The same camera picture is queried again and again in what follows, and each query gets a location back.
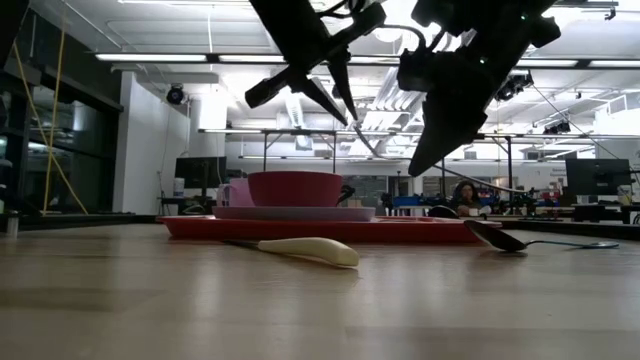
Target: ceiling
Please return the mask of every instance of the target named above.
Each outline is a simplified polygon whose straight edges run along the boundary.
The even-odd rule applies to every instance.
[[[213,7],[131,4],[120,3],[119,0],[66,1],[75,10],[75,12],[66,11],[69,33],[95,51],[278,53],[277,47],[255,12],[246,6],[248,1],[220,0],[220,3],[232,2],[236,5]],[[612,21],[604,20],[607,10],[558,10],[560,12],[554,15],[561,23],[563,36],[542,49],[532,51],[530,56],[638,57],[640,54],[640,4],[633,5],[637,9],[629,8],[628,4],[640,3],[640,1],[618,1],[625,7],[619,9],[618,16]],[[312,4],[318,9],[324,9],[336,2],[337,0],[313,0]],[[385,6],[388,12],[393,12],[397,17],[399,8],[406,6],[407,3],[411,2],[387,0]],[[61,23],[65,8],[61,0],[32,0],[32,7],[53,23]],[[346,26],[344,20],[329,20],[327,24],[332,32]],[[407,36],[395,42],[383,42],[378,36],[371,34],[355,41],[350,46],[350,51],[358,55],[397,54],[401,49],[402,39],[407,41]],[[147,66],[145,71],[151,74],[215,72],[220,75],[222,83],[227,87],[232,98],[238,101],[234,108],[240,110],[230,113],[230,119],[246,121],[247,119],[272,120],[278,113],[286,112],[285,95],[277,97],[258,109],[248,109],[242,100],[244,91],[260,79],[271,76],[280,68],[241,65],[163,65]],[[409,112],[410,115],[399,116],[401,119],[399,121],[404,121],[402,126],[405,126],[406,122],[411,120],[411,116],[419,111],[421,97],[417,96],[418,94],[411,97],[410,94],[398,91],[392,72],[393,70],[380,67],[351,68],[350,80],[354,97],[362,102],[361,106],[365,112],[367,108],[372,107],[371,104],[376,99],[381,101],[383,96],[388,97],[388,104],[399,103],[396,100],[407,98],[407,106],[401,110]],[[313,73],[323,76],[323,82],[330,89],[332,84],[325,68],[318,67]],[[640,71],[538,70],[532,73],[536,86],[548,100],[557,109],[568,110],[574,121],[582,124],[592,122],[593,109],[605,104],[606,100],[616,98],[625,91],[640,88]],[[323,112],[311,101],[302,99],[301,103],[305,113]],[[531,90],[508,103],[500,105],[493,103],[487,111],[489,120],[484,130],[492,131],[498,128],[504,130],[511,124],[511,129],[507,129],[510,132],[515,129],[531,130],[533,122],[545,119],[554,113],[556,110],[539,93]]]

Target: knife handle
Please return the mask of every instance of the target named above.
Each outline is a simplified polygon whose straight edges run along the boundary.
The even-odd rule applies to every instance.
[[[338,266],[358,266],[360,262],[360,255],[355,250],[324,238],[261,241],[258,249],[275,254],[313,256]]]

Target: spoon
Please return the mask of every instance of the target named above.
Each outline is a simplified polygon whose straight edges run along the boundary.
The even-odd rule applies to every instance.
[[[489,225],[473,221],[467,220],[464,222],[464,225],[467,229],[471,230],[471,232],[477,236],[480,240],[492,245],[493,247],[497,247],[500,250],[504,250],[507,252],[517,252],[526,249],[531,244],[553,244],[553,245],[566,245],[566,246],[574,246],[580,249],[613,249],[620,246],[620,244],[615,242],[597,242],[592,244],[579,244],[579,243],[571,243],[564,241],[546,241],[546,240],[536,240],[529,241],[523,243],[522,241],[514,238],[513,236],[500,231],[498,229],[492,228]]]

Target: person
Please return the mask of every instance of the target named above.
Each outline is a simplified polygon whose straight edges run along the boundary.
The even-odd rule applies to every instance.
[[[453,208],[458,216],[470,216],[470,209],[482,209],[478,190],[470,181],[461,181],[453,194]]]

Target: pink plate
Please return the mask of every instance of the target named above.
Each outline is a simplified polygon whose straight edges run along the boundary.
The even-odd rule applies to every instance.
[[[369,222],[376,215],[376,209],[283,206],[214,207],[213,215],[224,220]]]

